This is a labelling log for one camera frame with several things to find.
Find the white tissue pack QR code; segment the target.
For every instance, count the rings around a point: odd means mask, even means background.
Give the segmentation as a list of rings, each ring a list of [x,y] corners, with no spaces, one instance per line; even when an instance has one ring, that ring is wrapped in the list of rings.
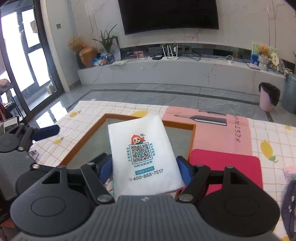
[[[114,198],[173,193],[185,184],[159,115],[108,125]]]

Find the pink cloth item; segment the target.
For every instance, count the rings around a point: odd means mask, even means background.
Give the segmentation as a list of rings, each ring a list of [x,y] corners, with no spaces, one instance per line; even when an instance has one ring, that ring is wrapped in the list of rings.
[[[290,181],[296,180],[296,167],[288,166],[283,168],[283,174],[285,177],[285,183],[289,184]]]

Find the teal packaged soft item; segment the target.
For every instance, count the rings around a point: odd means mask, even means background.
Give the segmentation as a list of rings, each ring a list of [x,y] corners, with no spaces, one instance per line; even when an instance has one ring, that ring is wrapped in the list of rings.
[[[110,176],[106,183],[104,184],[106,190],[109,192],[111,196],[114,196],[114,187],[113,187],[113,177]]]

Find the navy fabric item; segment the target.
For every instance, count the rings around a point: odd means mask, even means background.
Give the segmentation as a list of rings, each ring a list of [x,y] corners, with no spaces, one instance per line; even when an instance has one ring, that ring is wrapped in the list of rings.
[[[290,240],[295,240],[295,180],[289,182],[283,196],[281,218]]]

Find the smartphone on stand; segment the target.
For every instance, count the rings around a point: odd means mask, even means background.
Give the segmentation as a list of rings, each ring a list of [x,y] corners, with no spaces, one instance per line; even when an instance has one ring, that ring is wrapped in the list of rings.
[[[19,124],[19,117],[14,116],[4,121],[3,129],[4,133],[8,133],[11,129],[15,128]]]

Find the lemon print checkered tablecloth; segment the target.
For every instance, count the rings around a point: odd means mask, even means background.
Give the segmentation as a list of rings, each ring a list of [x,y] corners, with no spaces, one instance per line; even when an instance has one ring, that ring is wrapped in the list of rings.
[[[75,144],[105,114],[145,117],[160,114],[162,105],[80,101],[70,112],[63,111],[57,121],[58,135],[33,145],[39,155],[37,163],[47,166],[62,164]],[[247,118],[251,130],[252,155],[240,155],[203,149],[192,149],[186,157],[191,164],[205,164],[214,170],[231,165],[262,187],[278,205],[282,205],[288,184],[283,168],[295,166],[295,126]]]

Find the pink restaurant mat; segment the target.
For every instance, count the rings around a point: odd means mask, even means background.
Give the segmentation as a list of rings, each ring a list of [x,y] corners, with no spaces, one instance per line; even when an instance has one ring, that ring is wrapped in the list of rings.
[[[195,125],[194,149],[252,155],[251,130],[245,117],[175,106],[162,106],[159,112],[163,120]]]

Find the golden brown vase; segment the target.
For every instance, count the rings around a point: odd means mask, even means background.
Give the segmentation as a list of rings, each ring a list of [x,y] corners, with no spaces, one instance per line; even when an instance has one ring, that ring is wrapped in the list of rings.
[[[92,60],[97,57],[97,49],[91,46],[82,48],[79,57],[83,65],[87,68],[92,67]]]

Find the white marble TV bench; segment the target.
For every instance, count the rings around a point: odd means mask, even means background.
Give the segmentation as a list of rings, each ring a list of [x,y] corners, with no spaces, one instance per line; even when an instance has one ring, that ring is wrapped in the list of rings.
[[[121,65],[94,66],[78,70],[83,85],[108,83],[151,83],[190,85],[224,89],[258,95],[258,86],[268,82],[284,91],[282,74],[249,68],[245,63],[210,58],[193,60],[140,60],[132,59]]]

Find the pink bin with black bag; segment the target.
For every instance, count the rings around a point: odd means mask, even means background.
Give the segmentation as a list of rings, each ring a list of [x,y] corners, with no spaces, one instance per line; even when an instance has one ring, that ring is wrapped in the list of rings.
[[[260,92],[259,107],[266,111],[272,111],[280,100],[280,90],[273,84],[262,82],[258,86]]]

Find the green plant glass vase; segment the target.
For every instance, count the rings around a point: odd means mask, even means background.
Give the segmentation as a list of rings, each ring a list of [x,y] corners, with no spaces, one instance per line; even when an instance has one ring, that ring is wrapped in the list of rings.
[[[104,31],[100,31],[100,39],[92,39],[94,41],[98,41],[100,42],[100,44],[102,45],[102,47],[105,49],[106,51],[106,60],[108,64],[112,64],[114,63],[114,55],[111,52],[111,46],[113,44],[113,40],[116,38],[115,35],[112,35],[111,32],[113,31],[113,29],[117,26],[114,25],[110,30],[107,30],[107,28]]]

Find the grey-blue tall trash can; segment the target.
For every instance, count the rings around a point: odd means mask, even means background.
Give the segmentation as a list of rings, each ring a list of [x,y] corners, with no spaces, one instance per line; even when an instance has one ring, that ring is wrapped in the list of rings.
[[[281,100],[282,107],[289,113],[296,111],[296,78],[292,73],[286,75],[285,90]]]

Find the pink floral small box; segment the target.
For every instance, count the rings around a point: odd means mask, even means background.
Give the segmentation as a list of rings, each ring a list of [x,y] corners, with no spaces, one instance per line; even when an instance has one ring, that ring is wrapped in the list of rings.
[[[133,56],[135,58],[143,58],[144,57],[144,52],[143,51],[134,51]]]

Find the teddy bear gift basket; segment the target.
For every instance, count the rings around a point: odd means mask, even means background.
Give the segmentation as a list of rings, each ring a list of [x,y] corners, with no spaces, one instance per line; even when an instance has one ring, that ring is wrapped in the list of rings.
[[[285,64],[278,56],[278,50],[272,47],[252,43],[251,63],[257,65],[260,70],[284,73]]]

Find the black wall television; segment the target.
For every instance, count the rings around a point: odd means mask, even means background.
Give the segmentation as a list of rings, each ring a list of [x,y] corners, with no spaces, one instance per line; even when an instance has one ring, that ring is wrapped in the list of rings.
[[[118,4],[127,35],[165,29],[219,29],[216,1],[122,0]]]

